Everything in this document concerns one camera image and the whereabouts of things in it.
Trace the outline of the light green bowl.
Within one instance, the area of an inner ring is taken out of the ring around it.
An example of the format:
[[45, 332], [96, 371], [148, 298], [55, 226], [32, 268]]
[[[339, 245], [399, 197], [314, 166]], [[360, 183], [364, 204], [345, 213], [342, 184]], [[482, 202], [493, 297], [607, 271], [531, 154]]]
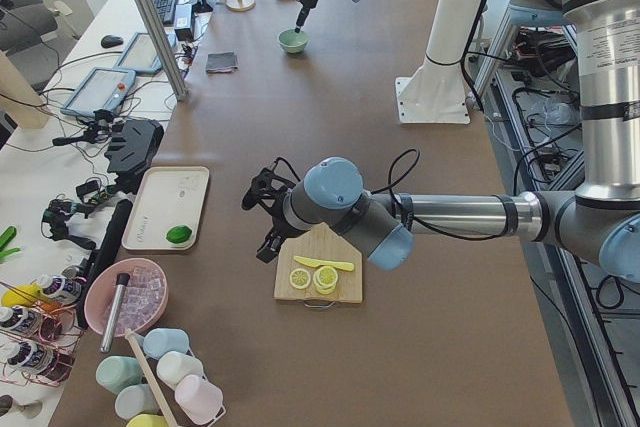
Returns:
[[278, 35], [278, 43], [287, 54], [303, 52], [308, 42], [309, 36], [302, 30], [287, 29]]

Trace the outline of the pink bowl with ice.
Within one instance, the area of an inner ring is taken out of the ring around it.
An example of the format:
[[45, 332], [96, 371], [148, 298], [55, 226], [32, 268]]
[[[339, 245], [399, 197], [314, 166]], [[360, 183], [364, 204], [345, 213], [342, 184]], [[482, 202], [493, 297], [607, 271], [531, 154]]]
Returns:
[[89, 327], [102, 334], [106, 326], [116, 289], [117, 275], [130, 276], [119, 312], [115, 337], [123, 337], [125, 330], [142, 333], [155, 324], [168, 303], [168, 285], [161, 267], [145, 258], [129, 258], [116, 262], [92, 283], [83, 313]]

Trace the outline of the lemon slice single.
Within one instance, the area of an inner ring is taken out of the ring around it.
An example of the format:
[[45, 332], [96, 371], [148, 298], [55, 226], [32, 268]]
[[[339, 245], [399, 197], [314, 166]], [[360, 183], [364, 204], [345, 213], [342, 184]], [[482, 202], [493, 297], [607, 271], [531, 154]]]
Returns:
[[296, 268], [289, 274], [289, 284], [296, 290], [305, 290], [311, 283], [312, 276], [304, 268]]

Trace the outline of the bamboo cutting board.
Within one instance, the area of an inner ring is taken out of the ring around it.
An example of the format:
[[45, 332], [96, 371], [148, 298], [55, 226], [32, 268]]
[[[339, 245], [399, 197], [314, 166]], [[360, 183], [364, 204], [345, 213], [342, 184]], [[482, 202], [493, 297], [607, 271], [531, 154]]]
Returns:
[[360, 304], [362, 255], [325, 224], [288, 239], [277, 261], [274, 298]]

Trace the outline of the lemon slice stack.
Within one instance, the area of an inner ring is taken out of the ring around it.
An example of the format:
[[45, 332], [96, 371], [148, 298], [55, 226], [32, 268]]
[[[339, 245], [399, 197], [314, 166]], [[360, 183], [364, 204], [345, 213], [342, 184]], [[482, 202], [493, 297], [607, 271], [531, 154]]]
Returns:
[[338, 280], [338, 272], [332, 267], [317, 268], [312, 279], [316, 291], [322, 295], [328, 295], [334, 292]]

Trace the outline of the green lime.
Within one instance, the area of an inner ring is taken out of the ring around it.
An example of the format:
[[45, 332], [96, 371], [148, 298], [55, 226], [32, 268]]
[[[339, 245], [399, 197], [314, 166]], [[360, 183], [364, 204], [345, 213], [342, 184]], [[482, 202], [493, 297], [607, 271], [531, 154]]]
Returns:
[[193, 231], [188, 225], [177, 225], [166, 232], [165, 239], [173, 245], [179, 245], [187, 242], [192, 233]]

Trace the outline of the beige rabbit tray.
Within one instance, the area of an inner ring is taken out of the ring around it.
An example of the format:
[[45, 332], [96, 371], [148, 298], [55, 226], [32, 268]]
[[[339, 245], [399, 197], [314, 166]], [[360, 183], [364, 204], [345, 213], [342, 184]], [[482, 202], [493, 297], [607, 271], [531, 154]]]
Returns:
[[[197, 239], [209, 184], [204, 166], [156, 166], [143, 177], [121, 245], [129, 251], [184, 251]], [[191, 238], [179, 245], [165, 239], [173, 226], [188, 225]]]

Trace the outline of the white cup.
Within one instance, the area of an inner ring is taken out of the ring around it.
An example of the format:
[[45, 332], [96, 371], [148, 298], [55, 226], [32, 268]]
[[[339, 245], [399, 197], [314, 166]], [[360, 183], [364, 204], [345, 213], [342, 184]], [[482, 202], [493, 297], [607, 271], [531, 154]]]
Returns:
[[202, 362], [191, 356], [177, 351], [165, 353], [156, 366], [158, 378], [169, 388], [174, 390], [188, 375], [204, 376]]

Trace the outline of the far teach pendant tablet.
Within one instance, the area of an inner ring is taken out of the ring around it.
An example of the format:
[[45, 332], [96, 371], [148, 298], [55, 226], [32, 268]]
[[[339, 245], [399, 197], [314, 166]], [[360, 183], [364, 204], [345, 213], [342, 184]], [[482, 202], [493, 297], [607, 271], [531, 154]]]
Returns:
[[133, 35], [114, 66], [133, 70], [141, 76], [153, 76], [162, 70], [161, 60], [146, 32], [136, 32]]

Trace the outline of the teach pendant tablet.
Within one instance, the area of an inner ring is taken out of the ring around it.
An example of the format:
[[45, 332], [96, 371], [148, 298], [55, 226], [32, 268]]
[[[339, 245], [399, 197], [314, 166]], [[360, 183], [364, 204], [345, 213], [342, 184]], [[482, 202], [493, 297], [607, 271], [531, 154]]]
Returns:
[[133, 70], [141, 76], [153, 76], [162, 70], [161, 60], [146, 32], [136, 32], [133, 35], [114, 66]]
[[98, 110], [115, 113], [136, 80], [136, 71], [94, 68], [66, 100], [60, 112], [77, 118], [94, 118]]

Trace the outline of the black bar tool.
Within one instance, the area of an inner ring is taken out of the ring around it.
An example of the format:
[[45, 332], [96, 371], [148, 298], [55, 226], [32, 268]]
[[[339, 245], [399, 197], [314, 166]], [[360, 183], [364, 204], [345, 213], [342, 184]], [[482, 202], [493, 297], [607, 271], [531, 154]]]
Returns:
[[84, 305], [89, 288], [97, 277], [114, 263], [132, 208], [133, 202], [128, 199], [123, 199], [116, 204], [114, 213], [107, 225], [101, 247], [93, 251], [89, 256], [87, 266], [82, 275], [86, 282], [83, 285], [80, 299], [75, 306], [77, 325], [82, 330], [86, 330], [89, 327], [84, 314]]

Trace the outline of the mint green cup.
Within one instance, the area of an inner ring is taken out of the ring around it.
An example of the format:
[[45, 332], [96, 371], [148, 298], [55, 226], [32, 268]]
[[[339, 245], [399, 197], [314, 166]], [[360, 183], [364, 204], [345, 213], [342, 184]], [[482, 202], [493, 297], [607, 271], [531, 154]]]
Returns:
[[100, 386], [118, 395], [126, 387], [138, 385], [143, 371], [134, 357], [109, 356], [100, 362], [95, 377]]

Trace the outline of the near teach pendant tablet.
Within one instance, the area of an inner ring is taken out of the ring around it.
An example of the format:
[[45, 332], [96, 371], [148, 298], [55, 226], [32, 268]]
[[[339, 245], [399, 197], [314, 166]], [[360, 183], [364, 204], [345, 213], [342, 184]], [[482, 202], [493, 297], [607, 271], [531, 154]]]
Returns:
[[136, 80], [136, 71], [94, 68], [66, 100], [60, 112], [77, 118], [94, 118], [98, 110], [115, 113]]

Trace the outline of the yellow cup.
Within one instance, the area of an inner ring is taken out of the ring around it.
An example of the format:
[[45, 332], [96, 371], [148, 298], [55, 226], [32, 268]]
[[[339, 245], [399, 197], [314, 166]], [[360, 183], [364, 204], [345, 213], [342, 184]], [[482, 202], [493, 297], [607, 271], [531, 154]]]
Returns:
[[126, 427], [168, 427], [168, 423], [162, 415], [141, 413], [130, 419]]

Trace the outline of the grey office chair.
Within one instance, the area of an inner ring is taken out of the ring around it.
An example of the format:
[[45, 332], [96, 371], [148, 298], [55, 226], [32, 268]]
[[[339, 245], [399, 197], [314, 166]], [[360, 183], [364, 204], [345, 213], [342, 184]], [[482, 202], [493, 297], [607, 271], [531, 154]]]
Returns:
[[1, 0], [1, 51], [37, 92], [60, 64], [60, 52], [44, 39], [57, 29], [43, 0]]

